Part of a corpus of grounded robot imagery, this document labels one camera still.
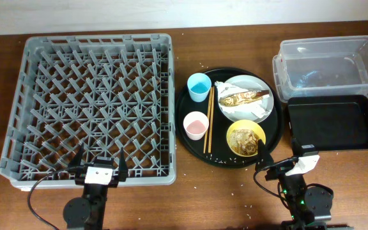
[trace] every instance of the bowl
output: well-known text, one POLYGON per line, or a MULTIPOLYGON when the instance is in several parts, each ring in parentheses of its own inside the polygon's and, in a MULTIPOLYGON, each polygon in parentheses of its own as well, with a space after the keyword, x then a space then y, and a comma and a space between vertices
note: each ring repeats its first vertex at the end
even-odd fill
POLYGON ((229 136, 231 135, 231 133, 234 130, 241 130, 241 129, 247 129, 247 130, 252 130, 265 144, 266 142, 266 136, 265 136, 265 132, 263 131, 263 129, 256 123, 250 120, 239 120, 237 122, 234 122, 227 131, 227 144, 229 146, 229 148, 231 149, 231 151, 233 153, 235 153, 236 155, 240 156, 240 157, 253 157, 255 155, 257 155, 257 151, 252 154, 251 156, 245 156, 245 155, 241 155, 237 152, 235 152, 232 147, 229 145, 229 136))

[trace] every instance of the wooden table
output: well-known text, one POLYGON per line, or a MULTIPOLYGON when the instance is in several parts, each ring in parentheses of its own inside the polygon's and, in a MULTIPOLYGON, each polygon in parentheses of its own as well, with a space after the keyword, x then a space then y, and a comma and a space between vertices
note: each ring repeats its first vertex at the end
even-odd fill
MULTIPOLYGON (((171 35, 176 57, 177 95, 189 75, 220 66, 251 71, 274 86, 272 57, 278 53, 282 40, 368 35, 368 22, 106 31, 67 35, 123 33, 171 35)), ((24 43, 30 36, 34 35, 0 36, 0 157, 24 43)), ((289 142, 289 130, 285 130, 272 153, 275 160, 291 156, 289 142)), ((248 226, 253 229, 265 224, 279 224, 291 218, 277 198, 255 185, 252 180, 254 166, 233 170, 213 167, 191 155, 177 141, 177 168, 177 180, 170 186, 109 190, 104 227, 243 229, 248 226)), ((356 229, 368 229, 368 151, 321 153, 318 166, 305 175, 305 179, 307 183, 321 183, 334 189, 331 224, 349 224, 356 229)), ((272 190, 276 189, 275 181, 265 185, 272 190)), ((63 207, 81 193, 80 189, 37 190, 33 196, 33 205, 41 216, 64 229, 63 207)), ((48 229, 29 212, 26 196, 27 192, 13 188, 0 175, 0 229, 48 229)))

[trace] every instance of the wooden chopsticks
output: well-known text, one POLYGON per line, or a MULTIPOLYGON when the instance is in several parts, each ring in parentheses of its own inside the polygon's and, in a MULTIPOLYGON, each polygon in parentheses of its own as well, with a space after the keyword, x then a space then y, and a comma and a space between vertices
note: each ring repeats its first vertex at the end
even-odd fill
POLYGON ((208 153, 211 153, 211 145, 212 145, 212 124, 213 124, 213 118, 214 118, 214 94, 215 88, 212 87, 210 90, 210 96, 208 99, 208 112, 207 112, 207 118, 210 121, 210 125, 208 127, 209 130, 205 132, 205 138, 204 138, 204 151, 205 153, 206 146, 207 146, 207 137, 208 137, 208 153))
POLYGON ((208 137, 208 153, 211 153, 211 144, 212 144, 212 124, 214 120, 214 96, 215 96, 215 88, 212 87, 212 99, 211 99, 211 119, 210 119, 210 136, 208 137))

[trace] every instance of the pink cup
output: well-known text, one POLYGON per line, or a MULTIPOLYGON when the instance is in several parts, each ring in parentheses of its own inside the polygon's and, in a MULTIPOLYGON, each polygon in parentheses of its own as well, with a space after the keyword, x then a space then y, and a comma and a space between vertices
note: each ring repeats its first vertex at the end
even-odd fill
POLYGON ((203 137, 210 124, 205 114, 195 111, 185 116, 183 125, 188 137, 197 141, 203 137))

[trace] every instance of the black tray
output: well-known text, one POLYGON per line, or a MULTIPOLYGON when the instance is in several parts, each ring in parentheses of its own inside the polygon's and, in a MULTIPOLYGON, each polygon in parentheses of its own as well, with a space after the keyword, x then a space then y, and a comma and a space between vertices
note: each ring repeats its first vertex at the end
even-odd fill
POLYGON ((291 98, 293 137, 319 151, 368 149, 368 99, 363 95, 291 98))
MULTIPOLYGON (((237 75, 252 75, 245 70, 237 68, 219 68, 205 72, 214 85, 215 81, 225 82, 231 77, 237 75)), ((284 131, 284 115, 282 106, 276 92, 270 87, 273 94, 273 109, 271 114, 259 125, 265 132, 266 147, 269 152, 275 149, 284 131)), ((240 157, 235 155, 230 149, 226 141, 226 134, 229 126, 233 123, 227 119, 218 107, 217 96, 215 95, 214 117, 213 117, 213 133, 212 133, 212 147, 211 154, 203 153, 204 138, 193 141, 189 139, 183 127, 184 117, 193 111, 200 111, 207 114, 208 111, 208 97, 205 101, 196 103, 191 100, 188 93, 188 88, 185 86, 176 102, 176 134, 184 146, 196 157, 215 166, 241 168, 256 163, 257 157, 240 157)))

